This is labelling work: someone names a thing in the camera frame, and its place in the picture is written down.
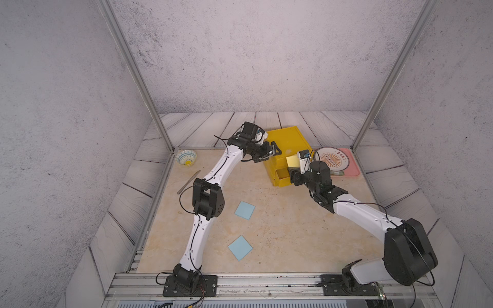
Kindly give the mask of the yellow sticky note pad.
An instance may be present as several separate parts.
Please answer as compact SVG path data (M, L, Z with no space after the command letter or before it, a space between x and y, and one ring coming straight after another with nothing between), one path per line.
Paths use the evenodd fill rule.
M286 157L286 164L288 168L300 168L300 157L298 154Z

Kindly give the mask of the yellow drawer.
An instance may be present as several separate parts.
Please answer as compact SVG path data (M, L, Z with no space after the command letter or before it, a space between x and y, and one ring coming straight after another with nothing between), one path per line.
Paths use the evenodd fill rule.
M300 171L300 167L286 167L281 169L272 170L270 172L270 178L274 187L288 187L292 186L291 174L294 171Z

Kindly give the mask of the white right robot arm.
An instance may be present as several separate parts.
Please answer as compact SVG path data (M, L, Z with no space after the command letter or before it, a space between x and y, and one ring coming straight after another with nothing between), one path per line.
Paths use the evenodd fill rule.
M331 170L322 161L289 168L290 182L304 185L310 197L323 209L349 219L383 243L382 258L354 261L342 270L342 281L352 292L364 285L395 281L411 286L439 262L428 235L416 219L396 218L375 203L363 203L348 191L337 187Z

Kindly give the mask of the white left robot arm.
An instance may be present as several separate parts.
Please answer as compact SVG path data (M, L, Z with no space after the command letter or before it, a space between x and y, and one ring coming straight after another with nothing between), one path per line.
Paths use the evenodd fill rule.
M186 251L173 269L173 277L179 284L191 289L199 282L204 250L212 226L225 207L222 186L237 164L244 161L246 155L257 162L281 155L282 151L274 141L266 140L262 133L255 137L231 137L225 151L214 168L204 178L194 180L192 189L193 228Z

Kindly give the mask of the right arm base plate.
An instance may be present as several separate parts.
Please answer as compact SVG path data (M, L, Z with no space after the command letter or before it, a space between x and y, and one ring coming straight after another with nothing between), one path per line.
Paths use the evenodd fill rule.
M375 284L361 285L353 278L343 274L327 274L320 276L320 282L316 284L321 287L324 296L379 296L380 291Z

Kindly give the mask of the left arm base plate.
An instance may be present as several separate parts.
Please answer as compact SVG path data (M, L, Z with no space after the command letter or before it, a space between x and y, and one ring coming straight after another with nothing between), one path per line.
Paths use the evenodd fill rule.
M163 297L215 297L218 276L196 274L191 279L168 276L164 283Z

